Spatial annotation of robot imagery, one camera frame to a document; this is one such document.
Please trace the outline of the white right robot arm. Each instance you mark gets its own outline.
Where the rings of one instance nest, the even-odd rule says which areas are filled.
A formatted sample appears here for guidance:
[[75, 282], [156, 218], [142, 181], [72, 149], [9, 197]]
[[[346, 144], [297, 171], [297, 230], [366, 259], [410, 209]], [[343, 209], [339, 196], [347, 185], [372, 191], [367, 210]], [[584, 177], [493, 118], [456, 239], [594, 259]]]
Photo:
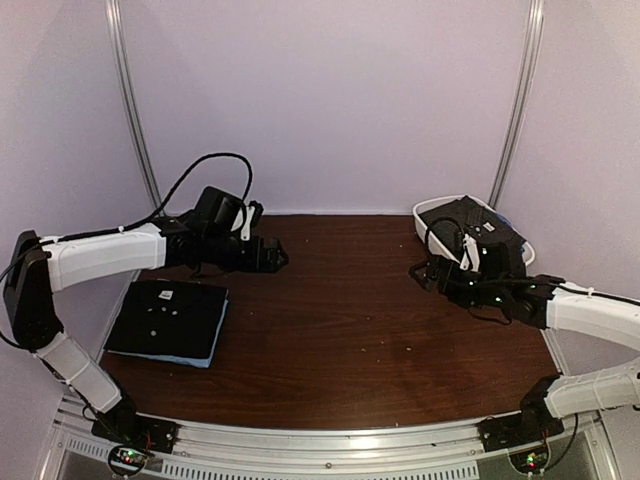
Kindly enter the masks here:
[[498, 323], [521, 323], [555, 340], [564, 368], [522, 399], [512, 423], [519, 440], [535, 440], [551, 419], [639, 406], [638, 300], [551, 275], [462, 270], [440, 256], [410, 267], [409, 275], [461, 308], [494, 309]]

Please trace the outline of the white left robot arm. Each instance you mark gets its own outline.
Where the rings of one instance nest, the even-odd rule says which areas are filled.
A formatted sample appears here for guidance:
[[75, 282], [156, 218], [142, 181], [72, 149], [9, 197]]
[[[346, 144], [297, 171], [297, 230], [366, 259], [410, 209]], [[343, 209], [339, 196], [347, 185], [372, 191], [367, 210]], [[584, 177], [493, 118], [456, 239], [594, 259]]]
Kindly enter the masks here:
[[155, 220], [133, 229], [40, 237], [21, 232], [1, 277], [3, 300], [11, 325], [12, 347], [39, 359], [99, 415], [106, 429], [123, 444], [137, 442], [144, 424], [129, 409], [131, 401], [93, 356], [74, 339], [56, 310], [62, 294], [79, 313], [84, 283], [130, 271], [211, 264], [223, 270], [275, 273], [289, 262], [277, 238], [239, 232], [210, 237], [177, 220]]

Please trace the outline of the black long sleeve shirt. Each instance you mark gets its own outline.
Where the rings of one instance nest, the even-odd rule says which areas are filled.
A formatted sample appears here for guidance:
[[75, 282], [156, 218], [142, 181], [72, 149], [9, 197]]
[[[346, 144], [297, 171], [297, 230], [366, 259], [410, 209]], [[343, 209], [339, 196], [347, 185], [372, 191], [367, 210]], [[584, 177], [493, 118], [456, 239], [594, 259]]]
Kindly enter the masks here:
[[229, 303], [226, 288], [141, 280], [130, 284], [104, 350], [195, 368], [213, 360]]

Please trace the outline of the light blue shirt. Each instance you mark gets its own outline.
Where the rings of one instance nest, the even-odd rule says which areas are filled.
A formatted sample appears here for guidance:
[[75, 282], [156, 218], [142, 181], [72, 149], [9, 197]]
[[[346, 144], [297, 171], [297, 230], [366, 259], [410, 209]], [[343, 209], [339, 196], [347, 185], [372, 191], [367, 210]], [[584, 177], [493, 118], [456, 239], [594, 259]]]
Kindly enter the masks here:
[[148, 308], [132, 320], [117, 319], [108, 353], [206, 369], [211, 366], [229, 302], [211, 308]]

